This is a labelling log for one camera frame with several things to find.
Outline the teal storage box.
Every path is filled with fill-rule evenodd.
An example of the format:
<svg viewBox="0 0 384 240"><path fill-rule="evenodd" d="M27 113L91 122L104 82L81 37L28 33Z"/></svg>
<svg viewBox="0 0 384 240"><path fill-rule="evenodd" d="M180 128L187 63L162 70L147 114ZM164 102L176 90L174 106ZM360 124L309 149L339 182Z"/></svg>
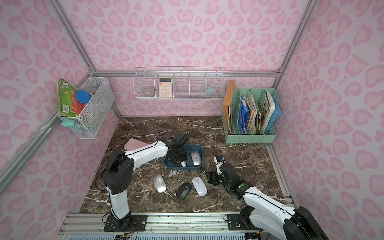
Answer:
<svg viewBox="0 0 384 240"><path fill-rule="evenodd" d="M187 152L188 159L186 160L187 166L182 167L181 163L178 165L172 165L171 162L167 157L163 157L163 163L164 165L170 169L170 170L177 170L177 171L197 171L200 170L203 166L204 163L204 150L200 145L184 145L184 149ZM192 159L191 159L191 152L192 151L199 151L201 158L202 158L202 163L199 166L194 166Z"/></svg>

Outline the black Lecoo mouse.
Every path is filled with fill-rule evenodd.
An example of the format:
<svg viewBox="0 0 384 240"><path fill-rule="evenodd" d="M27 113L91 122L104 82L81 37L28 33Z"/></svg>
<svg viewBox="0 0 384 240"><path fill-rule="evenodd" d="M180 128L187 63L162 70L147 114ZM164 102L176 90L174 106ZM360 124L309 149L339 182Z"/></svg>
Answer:
<svg viewBox="0 0 384 240"><path fill-rule="evenodd" d="M192 185L189 182L183 183L177 190L176 196L180 200L184 200L191 191Z"/></svg>

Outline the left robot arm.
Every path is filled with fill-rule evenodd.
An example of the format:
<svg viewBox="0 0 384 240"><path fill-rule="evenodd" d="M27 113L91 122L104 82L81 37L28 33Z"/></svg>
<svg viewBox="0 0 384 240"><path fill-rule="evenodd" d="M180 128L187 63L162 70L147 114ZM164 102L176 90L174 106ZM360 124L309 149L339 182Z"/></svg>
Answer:
<svg viewBox="0 0 384 240"><path fill-rule="evenodd" d="M106 169L102 171L102 180L106 186L111 203L111 214L122 221L130 214L127 189L132 181L134 170L140 166L166 157L172 165L180 164L188 159L184 145L188 137L177 134L173 138L164 138L148 146L132 151L115 151Z"/></svg>

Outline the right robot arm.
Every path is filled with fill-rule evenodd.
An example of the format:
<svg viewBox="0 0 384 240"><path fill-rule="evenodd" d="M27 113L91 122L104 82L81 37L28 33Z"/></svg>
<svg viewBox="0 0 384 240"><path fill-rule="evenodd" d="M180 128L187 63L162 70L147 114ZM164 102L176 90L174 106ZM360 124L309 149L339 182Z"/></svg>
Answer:
<svg viewBox="0 0 384 240"><path fill-rule="evenodd" d="M328 237L310 211L281 204L265 195L251 183L240 179L233 166L219 162L217 169L207 172L209 184L221 185L246 207L240 221L261 228L279 240L327 240Z"/></svg>

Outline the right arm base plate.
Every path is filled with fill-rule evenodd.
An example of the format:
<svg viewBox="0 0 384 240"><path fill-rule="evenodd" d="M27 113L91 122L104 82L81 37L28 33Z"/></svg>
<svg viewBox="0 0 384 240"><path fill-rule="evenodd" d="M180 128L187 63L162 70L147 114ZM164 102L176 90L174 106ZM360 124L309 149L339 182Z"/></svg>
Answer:
<svg viewBox="0 0 384 240"><path fill-rule="evenodd" d="M259 230L259 228L251 223L247 216L241 213L226 214L223 220L227 222L230 231Z"/></svg>

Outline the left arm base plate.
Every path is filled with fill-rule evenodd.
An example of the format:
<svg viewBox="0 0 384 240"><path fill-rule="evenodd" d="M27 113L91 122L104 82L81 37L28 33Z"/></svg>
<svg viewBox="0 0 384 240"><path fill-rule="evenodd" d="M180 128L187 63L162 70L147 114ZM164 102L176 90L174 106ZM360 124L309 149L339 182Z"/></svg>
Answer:
<svg viewBox="0 0 384 240"><path fill-rule="evenodd" d="M148 215L128 215L123 220L118 220L114 216L108 216L104 232L144 232L147 225Z"/></svg>

